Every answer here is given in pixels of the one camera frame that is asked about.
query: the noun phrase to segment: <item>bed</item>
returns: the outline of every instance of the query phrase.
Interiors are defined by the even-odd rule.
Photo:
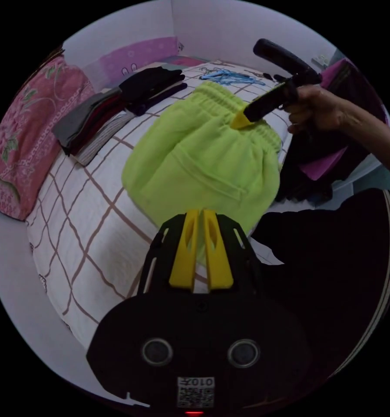
[[[214,61],[183,71],[188,88],[136,117],[118,131],[83,168],[63,152],[56,158],[26,219],[30,249],[57,313],[88,348],[98,323],[121,301],[136,294],[150,242],[157,228],[127,196],[121,171],[134,146],[157,117],[176,100],[185,99],[214,68],[254,75],[249,68]],[[226,86],[246,102],[274,87]],[[265,117],[282,139],[279,162],[288,150],[288,114],[275,110]],[[206,292],[206,270],[198,265],[195,291]]]

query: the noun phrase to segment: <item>folded clothes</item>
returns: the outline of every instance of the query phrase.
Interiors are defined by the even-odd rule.
[[[113,116],[76,155],[73,155],[73,158],[81,165],[87,166],[112,136],[134,117],[135,115],[131,112],[121,112]]]
[[[184,79],[182,70],[169,71],[158,66],[135,73],[122,82],[119,88],[122,91],[122,98],[128,103],[134,103],[135,101],[149,99],[170,85]]]
[[[142,116],[150,109],[150,107],[153,107],[155,104],[158,104],[164,99],[167,99],[168,97],[176,94],[178,91],[184,90],[187,86],[188,85],[186,83],[176,83],[173,86],[156,94],[154,97],[146,100],[144,103],[133,103],[132,105],[127,106],[126,108],[132,113],[134,113],[136,116]]]
[[[206,81],[172,104],[140,139],[122,184],[158,227],[176,214],[212,209],[248,232],[273,202],[281,139],[264,120],[232,129],[243,108],[225,87]],[[205,262],[202,227],[199,233],[198,260]]]
[[[121,111],[142,115],[151,106],[186,88],[181,70],[147,68],[133,74],[117,88],[95,94],[63,117],[52,129],[67,155],[88,161],[90,154],[78,155],[99,130]]]
[[[92,115],[92,111],[106,100],[113,97],[119,98],[120,95],[121,90],[119,88],[112,89],[106,93],[93,95],[61,118],[59,122],[53,126],[53,134],[62,146],[69,147],[71,140],[78,132],[80,132]]]
[[[100,113],[96,114],[93,122],[87,123],[81,132],[76,136],[75,141],[71,146],[66,149],[63,148],[67,155],[76,155],[85,144],[87,144],[94,135],[104,126],[104,124],[110,120],[113,116],[124,110],[123,102],[116,102],[111,106],[104,109],[100,109]]]

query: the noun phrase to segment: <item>pink clothing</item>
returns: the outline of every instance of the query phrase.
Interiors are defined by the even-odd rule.
[[[0,212],[24,220],[60,152],[51,128],[94,94],[63,56],[49,61],[18,93],[0,124]]]
[[[327,174],[335,164],[341,159],[344,152],[346,152],[347,146],[338,152],[335,152],[325,158],[318,159],[317,161],[310,162],[308,164],[299,165],[299,169],[313,181],[321,178],[324,174]]]

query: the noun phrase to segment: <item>camera lens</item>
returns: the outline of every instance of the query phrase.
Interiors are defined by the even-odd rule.
[[[249,339],[238,340],[228,350],[228,361],[236,368],[248,368],[254,365],[260,356],[256,342]]]
[[[152,366],[167,365],[173,356],[170,344],[163,339],[149,339],[142,349],[143,359]]]

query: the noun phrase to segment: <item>black folded clothing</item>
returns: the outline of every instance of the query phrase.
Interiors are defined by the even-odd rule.
[[[52,128],[52,133],[59,140],[60,144],[66,148],[75,140],[82,128],[88,123],[88,119],[98,112],[99,108],[105,107],[121,99],[121,90],[112,89],[106,93],[98,93],[88,98],[67,115],[62,117]]]
[[[124,101],[135,103],[149,99],[172,84],[184,79],[185,76],[182,75],[180,69],[169,71],[159,66],[135,73],[132,77],[123,81],[119,88],[122,91],[122,99]]]
[[[150,107],[153,107],[155,104],[160,103],[161,101],[174,95],[178,91],[184,90],[187,86],[188,85],[186,83],[176,83],[148,100],[134,102],[131,105],[127,105],[126,109],[129,110],[131,113],[135,114],[136,116],[142,116],[150,109]]]

